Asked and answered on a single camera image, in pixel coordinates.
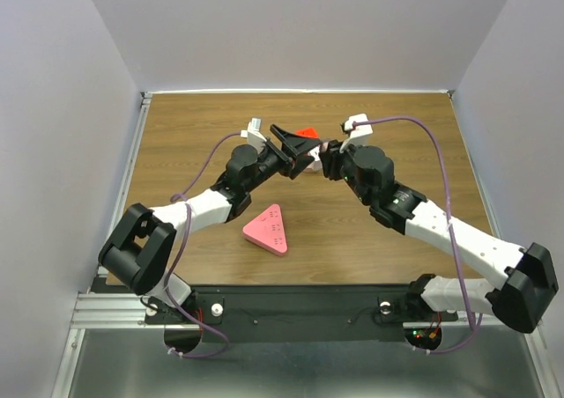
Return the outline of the round pink power socket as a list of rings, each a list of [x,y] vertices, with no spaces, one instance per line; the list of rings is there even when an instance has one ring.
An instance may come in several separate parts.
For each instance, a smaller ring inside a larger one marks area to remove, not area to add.
[[[311,157],[313,160],[308,164],[306,169],[304,170],[305,173],[319,173],[323,170],[323,164],[319,156],[320,147],[317,146],[314,149],[308,152],[308,156]]]

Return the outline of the red cube plug adapter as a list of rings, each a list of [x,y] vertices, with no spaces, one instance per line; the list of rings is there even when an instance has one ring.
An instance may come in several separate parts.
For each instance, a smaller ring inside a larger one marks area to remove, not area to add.
[[[318,133],[313,127],[307,127],[305,129],[300,129],[295,132],[298,136],[304,136],[307,138],[318,138]]]

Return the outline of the pink triangular power strip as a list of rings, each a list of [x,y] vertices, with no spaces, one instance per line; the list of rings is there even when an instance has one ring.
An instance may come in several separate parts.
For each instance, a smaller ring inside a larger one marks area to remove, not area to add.
[[[288,245],[282,211],[278,204],[272,204],[242,228],[245,240],[275,254],[283,256]]]

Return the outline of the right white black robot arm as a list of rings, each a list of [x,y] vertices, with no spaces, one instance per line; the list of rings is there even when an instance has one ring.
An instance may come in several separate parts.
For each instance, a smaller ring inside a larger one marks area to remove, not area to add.
[[[386,228],[452,255],[479,273],[466,280],[422,275],[405,298],[408,314],[464,311],[495,316],[517,332],[533,332],[559,290],[552,256],[533,243],[522,247],[448,217],[420,192],[396,181],[383,150],[332,140],[321,147],[324,176],[344,181],[371,217]]]

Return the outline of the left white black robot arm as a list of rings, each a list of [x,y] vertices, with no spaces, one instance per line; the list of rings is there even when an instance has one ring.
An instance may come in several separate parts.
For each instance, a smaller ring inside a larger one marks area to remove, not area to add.
[[[174,274],[169,257],[176,241],[185,245],[191,233],[228,223],[251,204],[252,191],[278,173],[295,179],[314,160],[318,138],[298,136],[271,125],[274,144],[253,127],[240,132],[245,143],[235,147],[224,172],[199,195],[173,195],[166,206],[131,205],[109,234],[99,263],[138,296],[166,305],[175,321],[189,321],[196,311],[189,285]]]

